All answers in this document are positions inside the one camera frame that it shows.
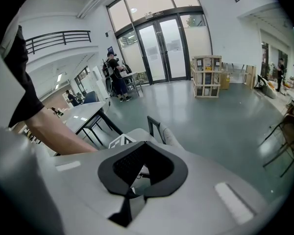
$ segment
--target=doorway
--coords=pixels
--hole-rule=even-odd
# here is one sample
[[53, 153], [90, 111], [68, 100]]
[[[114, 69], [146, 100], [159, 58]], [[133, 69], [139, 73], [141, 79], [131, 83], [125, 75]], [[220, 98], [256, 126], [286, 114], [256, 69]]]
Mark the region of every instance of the doorway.
[[177, 16], [137, 27], [150, 84], [187, 79], [185, 40]]

